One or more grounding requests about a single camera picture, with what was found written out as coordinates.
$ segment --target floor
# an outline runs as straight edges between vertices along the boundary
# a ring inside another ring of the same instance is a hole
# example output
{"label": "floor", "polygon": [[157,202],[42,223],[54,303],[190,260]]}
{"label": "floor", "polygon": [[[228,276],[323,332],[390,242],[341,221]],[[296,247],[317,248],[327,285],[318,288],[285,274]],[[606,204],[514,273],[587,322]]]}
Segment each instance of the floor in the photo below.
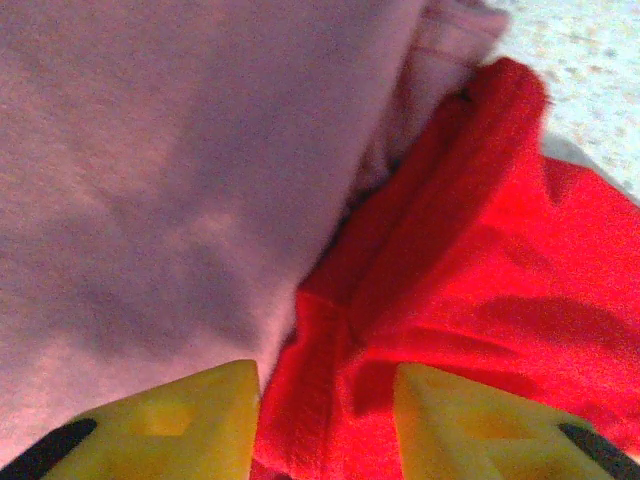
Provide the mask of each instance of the floor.
{"label": "floor", "polygon": [[547,82],[543,150],[588,163],[640,205],[640,0],[486,0],[512,15],[493,57]]}

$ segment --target pink towel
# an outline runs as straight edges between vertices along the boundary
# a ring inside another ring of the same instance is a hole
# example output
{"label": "pink towel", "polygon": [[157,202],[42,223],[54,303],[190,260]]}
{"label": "pink towel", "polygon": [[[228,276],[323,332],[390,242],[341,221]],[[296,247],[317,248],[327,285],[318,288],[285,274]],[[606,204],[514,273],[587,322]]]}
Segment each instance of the pink towel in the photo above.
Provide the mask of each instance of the pink towel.
{"label": "pink towel", "polygon": [[0,464],[236,358],[263,386],[350,195],[506,26],[481,2],[0,10]]}

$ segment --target red towel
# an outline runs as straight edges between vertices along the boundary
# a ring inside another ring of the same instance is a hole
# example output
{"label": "red towel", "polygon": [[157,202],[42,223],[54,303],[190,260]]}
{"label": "red towel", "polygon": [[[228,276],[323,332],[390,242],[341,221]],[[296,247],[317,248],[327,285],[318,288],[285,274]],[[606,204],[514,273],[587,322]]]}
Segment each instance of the red towel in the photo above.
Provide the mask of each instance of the red towel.
{"label": "red towel", "polygon": [[399,362],[580,415],[640,452],[640,211],[540,154],[546,102],[527,67],[482,68],[352,216],[298,291],[252,478],[402,478]]}

